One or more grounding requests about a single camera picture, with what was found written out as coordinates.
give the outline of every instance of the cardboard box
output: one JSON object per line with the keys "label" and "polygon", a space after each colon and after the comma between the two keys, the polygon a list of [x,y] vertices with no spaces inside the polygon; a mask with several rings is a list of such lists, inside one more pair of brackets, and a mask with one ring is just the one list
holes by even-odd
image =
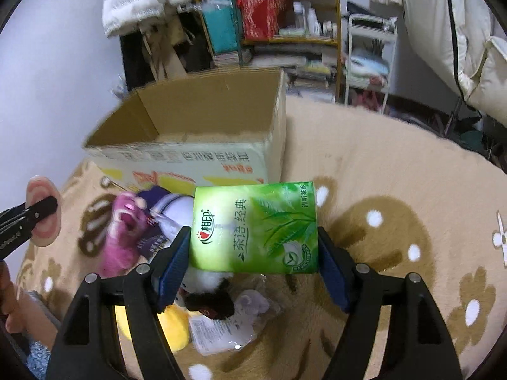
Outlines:
{"label": "cardboard box", "polygon": [[274,69],[234,69],[135,91],[83,144],[105,175],[133,191],[158,184],[193,195],[201,185],[279,182],[285,85]]}

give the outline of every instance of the beige blanket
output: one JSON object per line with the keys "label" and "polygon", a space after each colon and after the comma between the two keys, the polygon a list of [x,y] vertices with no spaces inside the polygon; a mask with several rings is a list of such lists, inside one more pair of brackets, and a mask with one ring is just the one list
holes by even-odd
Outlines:
{"label": "beige blanket", "polygon": [[[506,323],[507,177],[479,155],[378,114],[289,97],[287,115],[283,180],[315,182],[319,223],[357,261],[389,275],[423,276],[464,374],[472,373]],[[18,276],[59,318],[84,276],[97,270],[100,235],[118,192],[101,179],[95,165],[80,165],[62,191],[61,235],[47,248],[30,245]],[[269,279],[285,312],[240,351],[202,357],[189,345],[176,353],[187,378],[190,368],[209,374],[194,380],[324,374],[346,315],[319,275]],[[369,377],[379,369],[386,327],[383,313]],[[123,337],[122,345],[129,370],[140,376],[132,345]]]}

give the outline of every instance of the red bag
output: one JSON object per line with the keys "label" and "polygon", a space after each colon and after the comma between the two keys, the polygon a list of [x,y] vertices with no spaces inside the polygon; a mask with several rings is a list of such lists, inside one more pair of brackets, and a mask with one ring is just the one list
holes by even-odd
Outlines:
{"label": "red bag", "polygon": [[278,16],[287,9],[288,0],[238,0],[247,40],[263,40],[278,34]]}

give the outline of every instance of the white label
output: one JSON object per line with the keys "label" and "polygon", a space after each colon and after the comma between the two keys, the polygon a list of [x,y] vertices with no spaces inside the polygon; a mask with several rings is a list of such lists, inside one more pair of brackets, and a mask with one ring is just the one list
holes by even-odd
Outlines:
{"label": "white label", "polygon": [[192,316],[189,323],[194,347],[203,356],[239,350],[255,336],[250,319],[242,313],[225,320]]}

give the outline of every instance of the shelf board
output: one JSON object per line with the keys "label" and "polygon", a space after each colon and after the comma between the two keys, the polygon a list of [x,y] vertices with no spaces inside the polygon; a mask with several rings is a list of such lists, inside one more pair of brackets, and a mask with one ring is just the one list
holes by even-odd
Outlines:
{"label": "shelf board", "polygon": [[338,46],[338,40],[325,37],[272,37],[268,40],[242,40],[242,45],[295,43],[295,44],[326,44]]}

